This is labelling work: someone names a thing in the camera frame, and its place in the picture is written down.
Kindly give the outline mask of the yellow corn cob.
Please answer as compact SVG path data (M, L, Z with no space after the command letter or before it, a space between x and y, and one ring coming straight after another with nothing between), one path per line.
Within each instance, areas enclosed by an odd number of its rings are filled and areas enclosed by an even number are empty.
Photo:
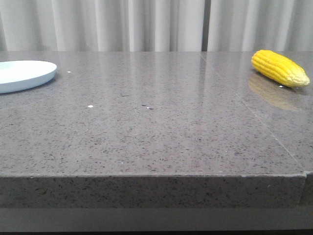
M251 63L259 73L286 87L305 87L311 82L301 66L271 50L255 52Z

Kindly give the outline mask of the light blue round plate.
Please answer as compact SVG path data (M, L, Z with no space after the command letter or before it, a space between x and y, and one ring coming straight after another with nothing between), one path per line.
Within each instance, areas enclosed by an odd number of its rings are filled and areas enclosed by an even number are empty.
M21 60L0 64L0 92L2 94L31 89L49 82L57 65L47 61Z

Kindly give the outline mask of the white pleated curtain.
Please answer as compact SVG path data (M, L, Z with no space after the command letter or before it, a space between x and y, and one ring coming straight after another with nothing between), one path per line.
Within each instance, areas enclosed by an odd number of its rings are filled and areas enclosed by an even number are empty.
M311 51L310 0L3 0L2 51Z

